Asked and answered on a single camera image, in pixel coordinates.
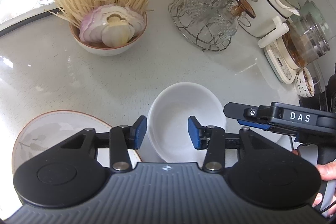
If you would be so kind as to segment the person's right hand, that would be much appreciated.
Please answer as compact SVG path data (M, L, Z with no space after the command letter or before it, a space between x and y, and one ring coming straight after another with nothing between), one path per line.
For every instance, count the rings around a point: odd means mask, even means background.
M335 209L335 147L300 145L292 151L314 165L321 176L321 187L313 206L322 215L333 214Z

